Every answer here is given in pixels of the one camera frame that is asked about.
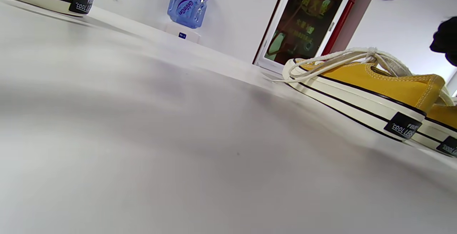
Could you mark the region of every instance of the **blue water bottle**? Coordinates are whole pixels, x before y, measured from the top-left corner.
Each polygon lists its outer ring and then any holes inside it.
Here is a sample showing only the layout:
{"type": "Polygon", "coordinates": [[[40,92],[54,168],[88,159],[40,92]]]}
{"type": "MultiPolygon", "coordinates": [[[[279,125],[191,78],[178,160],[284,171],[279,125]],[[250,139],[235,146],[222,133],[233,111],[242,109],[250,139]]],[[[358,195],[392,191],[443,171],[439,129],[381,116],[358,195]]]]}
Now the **blue water bottle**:
{"type": "Polygon", "coordinates": [[[171,20],[191,29],[201,27],[208,0],[170,0],[168,15],[171,20]]]}

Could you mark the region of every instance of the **white floor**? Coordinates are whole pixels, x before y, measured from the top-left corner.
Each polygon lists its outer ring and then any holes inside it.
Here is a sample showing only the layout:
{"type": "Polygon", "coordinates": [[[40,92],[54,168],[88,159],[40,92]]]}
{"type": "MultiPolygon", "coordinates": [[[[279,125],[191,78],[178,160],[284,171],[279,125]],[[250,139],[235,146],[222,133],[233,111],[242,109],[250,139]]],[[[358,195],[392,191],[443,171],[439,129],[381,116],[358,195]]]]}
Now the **white floor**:
{"type": "Polygon", "coordinates": [[[0,233],[455,233],[452,159],[91,16],[0,1],[0,233]]]}

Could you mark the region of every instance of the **heel label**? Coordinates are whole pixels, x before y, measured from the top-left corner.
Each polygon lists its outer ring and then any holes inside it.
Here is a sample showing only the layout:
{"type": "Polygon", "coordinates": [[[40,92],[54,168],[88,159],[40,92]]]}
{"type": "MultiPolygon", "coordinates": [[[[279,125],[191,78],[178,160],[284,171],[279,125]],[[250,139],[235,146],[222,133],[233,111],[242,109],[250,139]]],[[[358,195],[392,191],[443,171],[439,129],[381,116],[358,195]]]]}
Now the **heel label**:
{"type": "Polygon", "coordinates": [[[384,130],[402,138],[410,139],[421,125],[420,121],[398,112],[387,123],[384,130]]]}
{"type": "Polygon", "coordinates": [[[69,11],[80,14],[88,14],[94,0],[72,0],[69,11]]]}
{"type": "Polygon", "coordinates": [[[444,154],[456,157],[457,139],[448,136],[436,149],[444,154]]]}

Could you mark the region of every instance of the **white shoelace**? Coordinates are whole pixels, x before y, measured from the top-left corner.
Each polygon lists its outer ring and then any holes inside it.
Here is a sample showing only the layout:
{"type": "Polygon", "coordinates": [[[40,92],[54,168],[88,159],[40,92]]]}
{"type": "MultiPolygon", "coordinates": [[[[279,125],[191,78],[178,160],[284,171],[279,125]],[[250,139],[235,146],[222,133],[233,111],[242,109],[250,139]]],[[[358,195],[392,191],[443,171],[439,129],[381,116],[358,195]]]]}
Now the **white shoelace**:
{"type": "MultiPolygon", "coordinates": [[[[361,60],[361,63],[374,63],[380,65],[386,70],[391,76],[402,77],[402,76],[413,76],[411,71],[397,58],[389,53],[378,51],[377,48],[351,48],[341,52],[332,53],[320,57],[315,57],[307,60],[301,60],[292,66],[289,70],[289,76],[294,79],[289,80],[276,80],[275,82],[284,83],[299,83],[307,81],[315,76],[318,76],[326,71],[334,69],[336,67],[354,63],[357,60],[361,60]],[[292,71],[304,64],[316,65],[314,69],[307,71],[303,74],[293,74],[292,71]]],[[[449,92],[443,87],[440,93],[440,97],[446,105],[454,105],[449,92]]]]}

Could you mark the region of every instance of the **bottle label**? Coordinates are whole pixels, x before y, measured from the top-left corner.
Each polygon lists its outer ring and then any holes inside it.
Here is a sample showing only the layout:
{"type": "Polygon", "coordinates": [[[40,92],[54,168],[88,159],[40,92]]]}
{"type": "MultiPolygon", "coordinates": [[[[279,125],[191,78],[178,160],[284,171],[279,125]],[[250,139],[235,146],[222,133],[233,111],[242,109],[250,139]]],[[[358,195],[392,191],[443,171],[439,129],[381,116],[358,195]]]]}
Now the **bottle label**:
{"type": "Polygon", "coordinates": [[[176,8],[176,14],[180,17],[190,18],[194,7],[198,4],[199,0],[182,0],[176,8]]]}
{"type": "Polygon", "coordinates": [[[94,0],[72,0],[69,11],[80,14],[88,14],[94,0]]]}

